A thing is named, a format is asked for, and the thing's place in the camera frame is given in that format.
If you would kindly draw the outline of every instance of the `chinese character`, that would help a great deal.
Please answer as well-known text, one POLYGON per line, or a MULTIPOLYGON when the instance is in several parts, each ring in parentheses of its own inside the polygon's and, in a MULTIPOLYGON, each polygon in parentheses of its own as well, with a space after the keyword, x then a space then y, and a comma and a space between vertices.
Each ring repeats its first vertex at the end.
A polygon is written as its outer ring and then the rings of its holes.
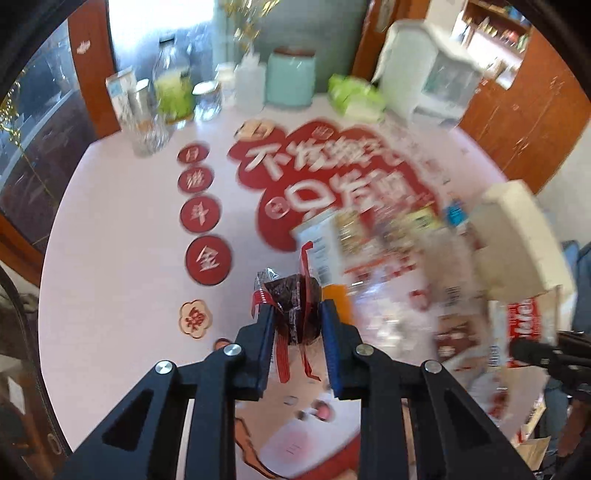
POLYGON ((273 220, 283 218, 290 211, 290 207, 282 197, 273 197, 265 205, 265 213, 273 220))
POLYGON ((377 138, 362 137, 359 143, 364 150, 369 151, 369 158, 382 157, 382 159, 391 167, 396 167, 402 163, 400 155, 396 155, 389 148, 383 147, 377 138))
POLYGON ((199 205, 193 205, 191 211, 191 220, 199 219, 199 225, 205 223, 205 216, 209 213, 209 209, 203 208, 203 202, 199 202, 199 205))
POLYGON ((201 250, 201 253, 197 257, 197 260, 195 260, 196 262, 201 263, 200 271, 203 272, 218 267, 219 263, 216 262, 216 256, 217 250, 214 250, 213 248, 209 248, 207 246, 203 247, 203 250, 201 250))
POLYGON ((196 161, 199 158, 199 148, 197 147, 190 147, 187 150, 187 154, 185 155, 185 162, 191 163, 196 161))
POLYGON ((203 172, 196 170, 187 177, 187 188, 199 187, 203 183, 203 172))
POLYGON ((335 131, 332 130, 332 128, 319 125, 312 132, 312 137, 317 138, 318 140, 328 140, 333 133, 335 133, 335 131))
POLYGON ((372 185, 379 197, 388 205, 397 206, 407 212, 417 201, 415 191, 408 184, 404 175, 397 170, 386 174, 377 168, 369 172, 368 177, 372 179, 372 185))
POLYGON ((328 168, 352 164, 367 167, 372 157, 367 155, 362 140, 352 140, 346 137, 340 137, 337 141, 328 140, 324 145, 324 150, 332 160, 328 168))
POLYGON ((297 212, 307 212, 304 219, 314 216, 318 210, 325 209, 336 200, 335 194, 320 180, 302 180, 285 189, 285 198, 297 212), (300 190, 311 190, 316 198, 304 200, 298 193, 300 190))
POLYGON ((358 207, 361 213, 377 206, 378 201, 375 192, 368 186, 371 176, 361 176, 357 169, 345 173, 342 177, 338 174, 330 178, 330 187, 342 194, 343 207, 358 207))
POLYGON ((284 153, 279 153, 277 155, 270 155, 271 153, 276 153, 281 147, 280 143, 271 143, 268 145, 262 145, 260 147, 251 148, 248 152, 246 152, 247 157, 255 157, 246 167, 245 171, 251 171, 256 168, 259 163, 262 164, 267 169, 267 173, 271 177, 271 180, 277 181, 283 176, 283 171, 278 163, 281 165, 287 165, 291 160, 289 155, 285 155, 284 153))
POLYGON ((334 165, 330 167, 324 166, 326 160, 328 160, 326 155, 322 153, 324 144, 320 143, 315 145, 315 142, 316 140, 309 138, 305 142, 300 142, 297 145, 294 142, 287 145, 285 150, 295 157, 294 168, 297 171, 300 171, 306 165, 310 166, 310 171, 334 167, 334 165))
POLYGON ((189 312, 189 316, 185 317, 185 322, 187 322, 187 326, 192 331, 195 331, 202 325, 205 319, 205 314, 201 310, 193 307, 191 312, 189 312))

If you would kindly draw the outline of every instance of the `white wall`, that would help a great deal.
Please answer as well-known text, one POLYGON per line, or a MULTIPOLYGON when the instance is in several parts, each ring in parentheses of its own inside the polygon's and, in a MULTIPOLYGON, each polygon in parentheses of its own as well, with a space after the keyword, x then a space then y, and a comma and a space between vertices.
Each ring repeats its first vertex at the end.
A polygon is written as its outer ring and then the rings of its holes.
POLYGON ((591 122, 556 175, 538 194, 558 240, 591 241, 591 122))
POLYGON ((451 35, 457 16, 464 9, 465 3, 466 0, 431 0, 425 20, 451 35))

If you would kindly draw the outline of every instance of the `mint green canister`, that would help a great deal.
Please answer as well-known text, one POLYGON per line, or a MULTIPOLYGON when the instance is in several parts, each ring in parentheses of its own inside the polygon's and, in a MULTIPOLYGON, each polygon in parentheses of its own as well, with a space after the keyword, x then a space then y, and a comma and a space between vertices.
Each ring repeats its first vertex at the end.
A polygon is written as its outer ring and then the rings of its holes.
POLYGON ((267 62, 267 103, 303 108, 310 106, 316 87, 316 52, 278 47, 267 62))

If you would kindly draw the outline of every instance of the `wooden cabinet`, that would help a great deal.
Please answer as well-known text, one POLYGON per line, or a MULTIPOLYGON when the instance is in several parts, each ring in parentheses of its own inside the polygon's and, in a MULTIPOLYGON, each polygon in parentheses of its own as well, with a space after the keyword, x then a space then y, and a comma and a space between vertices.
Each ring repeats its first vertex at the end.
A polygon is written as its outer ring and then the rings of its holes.
POLYGON ((591 113, 572 72, 535 29, 508 90, 483 80, 460 126, 509 179, 536 193, 560 167, 591 113))

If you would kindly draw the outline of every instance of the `green liquid bottle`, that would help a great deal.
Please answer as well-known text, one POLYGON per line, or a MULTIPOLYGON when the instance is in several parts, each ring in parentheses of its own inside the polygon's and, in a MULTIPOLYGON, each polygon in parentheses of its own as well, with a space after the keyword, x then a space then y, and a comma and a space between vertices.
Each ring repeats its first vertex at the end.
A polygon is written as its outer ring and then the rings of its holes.
POLYGON ((160 56, 153 71, 158 110, 165 121, 182 128, 193 120, 195 100, 189 57, 174 46, 174 36, 160 40, 160 56))

